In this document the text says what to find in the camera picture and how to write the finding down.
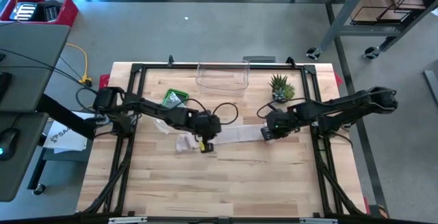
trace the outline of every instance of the green plant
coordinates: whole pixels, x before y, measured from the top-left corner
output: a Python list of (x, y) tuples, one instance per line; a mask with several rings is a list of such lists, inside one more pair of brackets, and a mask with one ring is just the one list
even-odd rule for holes
[(287, 83), (287, 76), (274, 75), (271, 77), (269, 85), (272, 88), (272, 97), (275, 101), (291, 99), (295, 95), (295, 88)]

